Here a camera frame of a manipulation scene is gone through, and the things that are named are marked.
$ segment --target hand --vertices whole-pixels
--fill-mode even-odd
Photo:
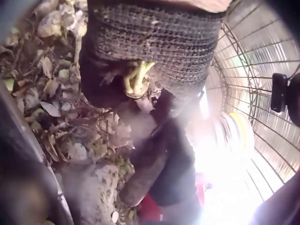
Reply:
[[[159,137],[166,143],[167,161],[149,194],[157,205],[170,206],[196,194],[195,156],[184,129],[175,120],[162,128]]]

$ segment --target wire grille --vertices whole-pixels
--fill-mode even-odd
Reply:
[[[287,112],[270,110],[272,74],[292,75],[299,66],[299,47],[282,21],[261,2],[241,0],[222,25],[214,67],[225,81],[225,112],[248,116],[255,154],[245,182],[268,199],[300,166],[300,130]]]

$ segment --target dark object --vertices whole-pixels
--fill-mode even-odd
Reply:
[[[163,138],[147,140],[143,146],[146,149],[138,156],[135,173],[119,193],[121,201],[128,206],[137,206],[143,200],[166,164],[167,147]]]
[[[203,89],[225,13],[153,1],[88,0],[88,5],[82,46],[87,60],[156,62],[157,81],[176,97]]]
[[[300,73],[295,74],[290,79],[290,84],[286,90],[286,105],[291,121],[300,127]]]
[[[257,209],[254,217],[263,225],[299,224],[299,171]]]
[[[287,91],[287,76],[274,73],[272,76],[271,110],[277,113],[285,111],[285,98]]]
[[[300,98],[300,73],[287,78],[284,74],[275,73],[272,76],[271,110],[281,113],[287,111],[291,121],[300,127],[299,98]]]
[[[3,158],[0,158],[1,165],[7,165],[12,161],[36,161],[44,163],[45,155],[38,141],[32,133],[28,123],[23,116],[16,102],[8,92],[4,83],[0,80],[0,145]],[[53,206],[55,213],[53,220],[56,225],[72,225],[73,219],[69,211],[66,199],[59,187],[58,198]]]
[[[176,99],[168,91],[162,90],[155,106],[155,110],[150,112],[158,126],[152,131],[150,138],[142,145],[145,149],[135,150],[135,152],[139,151],[135,156],[138,160],[136,162],[132,161],[135,173],[127,181],[119,194],[121,200],[125,204],[129,206],[138,205],[149,192],[150,188],[153,189],[154,201],[160,206],[170,204],[170,201],[174,196],[175,198],[173,200],[175,202],[182,200],[176,198],[176,196],[180,195],[180,191],[183,193],[182,196],[185,196],[185,193],[187,195],[193,193],[190,192],[190,190],[185,191],[185,182],[181,183],[182,187],[176,191],[176,195],[173,195],[174,193],[171,191],[162,191],[161,193],[156,194],[157,191],[155,189],[170,188],[170,186],[173,185],[174,188],[177,188],[180,182],[177,184],[175,183],[181,179],[181,172],[186,172],[185,168],[188,168],[189,170],[185,178],[192,183],[195,182],[195,171],[192,166],[194,162],[194,152],[189,145],[185,134],[182,132],[184,127],[190,121],[191,117],[189,117],[188,114],[192,112],[195,107],[199,106],[199,102],[203,95],[204,92],[202,91],[199,97],[194,98],[192,101],[187,101],[186,104],[181,105],[181,108],[179,109],[174,109],[174,101],[176,101]],[[177,111],[175,119],[170,115],[172,108]],[[178,176],[168,172],[172,167],[179,169]],[[170,183],[165,183],[164,185],[166,185],[166,187],[161,187],[161,181],[158,182],[159,184],[153,185],[153,183],[156,182],[155,180],[159,177],[160,180],[166,179],[166,181],[170,181]],[[158,201],[157,196],[160,195],[163,195],[163,197],[161,198],[161,201]]]

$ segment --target person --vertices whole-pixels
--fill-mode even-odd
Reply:
[[[88,28],[79,59],[84,95],[97,107],[117,108],[128,101],[134,104],[132,97],[135,96],[128,95],[127,89],[126,94],[123,91],[122,77],[133,70],[128,62],[134,61],[136,66],[140,66],[141,61],[155,62],[148,78],[162,85],[162,94],[155,109],[145,116],[145,120],[140,120],[139,125],[153,120],[149,123],[153,129],[161,124],[172,104],[180,105],[182,99],[188,102],[202,90],[230,3],[226,0],[88,0]],[[133,119],[123,117],[122,113],[120,118],[129,121],[133,133],[144,134],[137,138],[146,139],[152,130],[150,125],[144,126],[148,131],[141,132],[133,122],[138,113],[132,114]],[[164,146],[163,151],[168,156],[166,165],[141,203],[144,223],[199,224],[202,206],[195,186],[194,152],[181,122],[173,119],[164,125],[159,137],[152,140],[152,146],[156,151]],[[138,170],[138,163],[133,164]],[[296,181],[294,185],[286,184],[284,188],[296,190],[297,180],[298,173],[290,181]],[[280,210],[270,202],[272,200],[259,208],[254,224],[283,224],[281,222],[286,218],[279,212],[276,214],[282,220],[274,222],[267,215],[262,219],[259,212],[265,212],[265,208],[272,212]],[[287,204],[297,208],[296,202]]]
[[[187,92],[193,94],[199,93],[204,85],[205,77],[207,75],[205,74],[205,71],[208,68],[214,53],[220,24],[222,23],[226,14],[226,9],[231,1],[186,0],[179,2],[176,0],[162,0],[152,1],[150,4],[145,5],[143,5],[143,3],[137,3],[139,7],[128,7],[132,6],[134,1],[124,2],[126,3],[119,5],[118,1],[110,1],[110,4],[107,3],[107,1],[88,1],[89,24],[80,57],[82,90],[88,100],[96,106],[109,108],[117,107],[120,103],[128,101],[128,96],[123,93],[122,79],[120,79],[119,75],[124,73],[124,71],[131,69],[128,67],[128,60],[133,57],[133,54],[136,58],[136,53],[139,53],[140,56],[145,57],[145,60],[150,62],[162,59],[165,60],[164,63],[158,63],[156,65],[159,69],[158,71],[155,71],[156,75],[154,75],[154,77],[157,78],[160,83],[164,84],[168,92],[173,92],[176,97],[186,97],[185,95],[187,95]],[[280,3],[276,2],[273,6],[277,7],[282,12],[285,12],[281,15],[285,21],[290,22],[287,23],[287,26],[292,28],[291,31],[296,37],[296,41],[299,42],[299,24],[295,25],[295,21],[293,21],[295,18],[292,17],[294,14],[287,13],[288,7],[291,8],[292,4],[285,3],[284,5],[280,5],[282,7],[278,7],[279,5]],[[12,18],[12,16],[8,15],[10,11],[5,9],[6,8],[3,7],[4,13],[1,13],[1,16],[5,17],[5,20],[0,20],[3,23],[4,21],[7,23],[3,26],[4,30],[7,27],[10,27],[13,22],[13,19],[9,19],[10,22],[7,22],[7,18]],[[156,31],[156,39],[148,38],[147,31],[143,30],[142,25],[146,24],[145,21],[141,22],[138,18],[136,18],[136,20],[133,19],[132,15],[135,15],[135,13],[139,10],[142,12],[150,12],[151,14],[157,13],[156,15],[161,15],[162,18],[167,15],[166,18],[170,18],[169,21],[160,21],[157,20],[157,18],[150,18],[152,19],[150,21],[150,26],[158,24],[157,26],[161,26],[160,28],[163,28],[161,29],[163,33],[160,33],[160,29],[152,27],[153,31]],[[170,37],[170,35],[172,36],[172,32],[174,32],[172,27],[180,25],[180,22],[187,23],[191,17],[194,19],[193,23],[199,21],[203,22],[203,20],[196,19],[198,12],[201,12],[201,16],[205,15],[205,19],[208,17],[213,18],[213,20],[209,21],[213,24],[213,26],[202,23],[200,27],[195,27],[194,30],[191,30],[191,27],[181,24],[182,26],[178,27],[176,30],[176,32],[179,32],[177,37],[180,42],[178,42],[178,48],[175,52],[178,52],[179,55],[175,54],[173,57],[170,57],[167,54],[162,55],[161,52],[163,51],[167,53],[172,52],[173,49],[170,51],[170,45],[168,43],[172,43],[173,46],[176,46],[174,44],[176,43],[176,40],[174,40],[173,37]],[[118,24],[120,21],[127,22],[130,29],[122,30],[122,28],[128,27],[120,26],[120,24]],[[205,45],[208,48],[208,50],[205,51],[204,56],[206,60],[199,66],[193,64],[193,62],[199,62],[199,58],[196,57],[197,51],[200,50],[198,48],[199,45],[195,44],[195,42],[189,42],[189,40],[198,38],[198,36],[185,36],[185,34],[189,33],[196,34],[198,31],[197,29],[200,29],[201,32],[207,29],[205,31],[207,31],[206,34],[208,35],[204,37],[205,39],[201,39],[202,42],[199,43],[199,45],[205,45],[207,44],[207,40],[211,40],[208,45]],[[99,32],[97,32],[99,30],[103,31],[102,34],[106,34],[106,36],[99,36]],[[142,34],[142,36],[139,36],[137,40],[134,36],[136,34]],[[134,42],[136,44],[135,46],[132,45],[132,40],[137,41]],[[187,58],[191,58],[194,61],[187,61]],[[182,79],[182,74],[179,68],[184,68],[185,72],[191,75],[188,76],[190,82]],[[170,71],[177,72],[177,76],[171,74],[171,78],[164,76],[164,79],[162,79],[162,76],[158,76],[161,74],[169,75]],[[110,75],[111,77],[114,77],[114,79],[110,82],[106,75]],[[108,82],[103,84],[102,81],[105,77]],[[160,117],[156,116],[156,113],[160,111],[168,113],[169,109],[165,110],[164,107],[157,107],[151,113],[151,116],[157,122]],[[194,155],[192,147],[188,143],[183,129],[180,128],[174,120],[166,124],[161,132],[162,134],[166,134],[161,135],[161,138],[163,138],[163,141],[167,142],[166,146],[169,154],[163,171],[160,173],[149,191],[149,196],[156,205],[161,206],[164,221],[154,223],[172,225],[197,224],[201,217],[201,204],[195,187],[196,175],[194,170]],[[299,200],[299,172],[297,172],[295,176],[278,192],[276,192],[275,195],[261,205],[258,209],[258,213],[256,213],[257,219],[253,222],[253,224],[284,224],[282,223],[284,219],[279,219],[282,214],[278,212],[282,211],[282,207],[285,206],[286,209],[288,209],[288,212],[292,213],[288,216],[286,214],[282,218],[289,219],[290,222],[297,222],[297,219],[299,219],[299,216],[297,218],[297,213],[299,213],[299,202],[291,202],[292,200],[297,199]],[[284,202],[284,204],[274,204],[274,202]]]

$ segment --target bright light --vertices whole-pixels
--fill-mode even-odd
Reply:
[[[247,225],[258,207],[257,201],[244,183],[243,168],[229,155],[210,153],[210,165],[205,175],[214,188],[205,192],[201,225]]]
[[[206,88],[203,88],[204,95],[202,96],[202,99],[200,101],[200,110],[202,113],[203,119],[207,119],[209,117],[209,108],[208,108],[208,102],[207,102],[207,95],[206,95]]]

